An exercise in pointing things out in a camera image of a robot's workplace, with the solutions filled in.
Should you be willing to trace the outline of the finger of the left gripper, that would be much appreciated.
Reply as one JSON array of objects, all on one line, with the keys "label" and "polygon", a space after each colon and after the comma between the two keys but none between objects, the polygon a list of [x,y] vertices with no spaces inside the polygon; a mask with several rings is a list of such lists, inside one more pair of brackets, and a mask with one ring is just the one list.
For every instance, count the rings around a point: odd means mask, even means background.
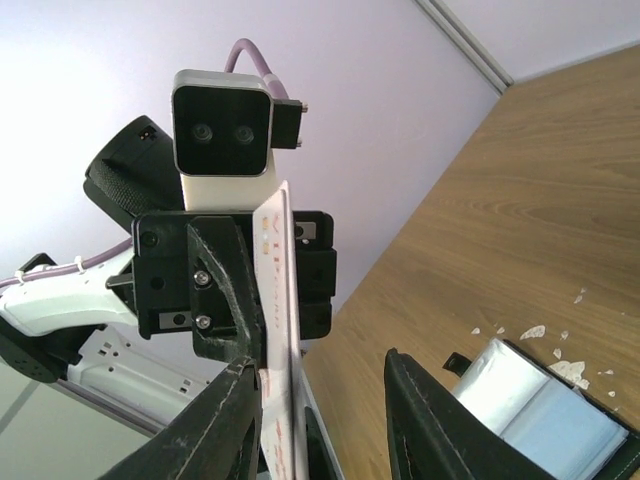
[{"label": "finger of the left gripper", "polygon": [[298,473],[299,479],[344,479],[327,427],[313,394],[301,350],[298,361]]}]

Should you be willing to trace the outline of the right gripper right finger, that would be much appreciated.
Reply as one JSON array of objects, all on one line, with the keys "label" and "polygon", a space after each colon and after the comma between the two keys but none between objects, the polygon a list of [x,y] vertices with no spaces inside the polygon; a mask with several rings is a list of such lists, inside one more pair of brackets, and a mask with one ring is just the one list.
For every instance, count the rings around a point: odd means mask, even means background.
[{"label": "right gripper right finger", "polygon": [[550,479],[492,433],[410,355],[386,353],[384,390],[394,479]]}]

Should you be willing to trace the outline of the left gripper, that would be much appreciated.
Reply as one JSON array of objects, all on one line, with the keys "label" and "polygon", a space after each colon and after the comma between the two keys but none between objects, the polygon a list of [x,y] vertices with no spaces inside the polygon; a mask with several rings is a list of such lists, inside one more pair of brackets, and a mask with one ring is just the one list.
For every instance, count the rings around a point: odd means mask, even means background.
[{"label": "left gripper", "polygon": [[[336,294],[334,220],[293,213],[300,336],[329,334]],[[145,339],[192,326],[197,356],[265,366],[265,319],[244,234],[230,216],[155,212],[133,222],[134,253],[106,283],[136,316]]]}]

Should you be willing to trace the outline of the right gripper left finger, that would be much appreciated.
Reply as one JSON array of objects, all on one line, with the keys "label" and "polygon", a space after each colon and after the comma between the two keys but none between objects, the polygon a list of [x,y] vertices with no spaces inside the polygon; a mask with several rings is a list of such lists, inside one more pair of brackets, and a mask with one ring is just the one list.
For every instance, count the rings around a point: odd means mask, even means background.
[{"label": "right gripper left finger", "polygon": [[102,475],[112,480],[254,479],[262,406],[255,361],[232,361],[164,430]]}]

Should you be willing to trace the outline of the red white cards stack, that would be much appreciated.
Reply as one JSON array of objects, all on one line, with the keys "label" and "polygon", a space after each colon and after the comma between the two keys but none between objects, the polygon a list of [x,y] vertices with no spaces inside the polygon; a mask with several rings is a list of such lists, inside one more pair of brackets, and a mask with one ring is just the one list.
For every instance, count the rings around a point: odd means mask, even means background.
[{"label": "red white cards stack", "polygon": [[294,222],[284,181],[253,213],[254,271],[264,314],[261,446],[273,479],[307,479]]}]

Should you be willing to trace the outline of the black leather card holder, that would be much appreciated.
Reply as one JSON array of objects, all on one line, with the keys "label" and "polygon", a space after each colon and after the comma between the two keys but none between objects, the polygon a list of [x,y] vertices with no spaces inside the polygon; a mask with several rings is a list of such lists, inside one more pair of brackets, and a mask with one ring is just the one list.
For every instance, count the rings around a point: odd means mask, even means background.
[{"label": "black leather card holder", "polygon": [[543,366],[493,338],[475,358],[454,352],[444,369],[453,396],[485,427],[556,479],[631,479],[639,432],[582,391],[584,365]]}]

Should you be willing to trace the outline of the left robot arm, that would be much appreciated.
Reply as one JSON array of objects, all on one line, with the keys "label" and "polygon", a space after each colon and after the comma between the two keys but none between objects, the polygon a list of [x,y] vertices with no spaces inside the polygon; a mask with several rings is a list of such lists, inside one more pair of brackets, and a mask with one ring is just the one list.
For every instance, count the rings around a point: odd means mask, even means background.
[{"label": "left robot arm", "polygon": [[85,192],[131,237],[3,280],[2,359],[157,427],[111,479],[340,478],[300,346],[331,328],[332,217],[293,211],[285,187],[189,213],[172,157],[146,116],[100,151]]}]

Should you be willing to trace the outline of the right frame post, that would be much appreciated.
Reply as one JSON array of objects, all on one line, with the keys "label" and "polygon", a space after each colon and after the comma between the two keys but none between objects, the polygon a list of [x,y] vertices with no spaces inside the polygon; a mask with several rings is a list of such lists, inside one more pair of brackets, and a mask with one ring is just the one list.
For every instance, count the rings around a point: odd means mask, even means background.
[{"label": "right frame post", "polygon": [[514,84],[513,78],[444,1],[415,0],[414,4],[499,95]]}]

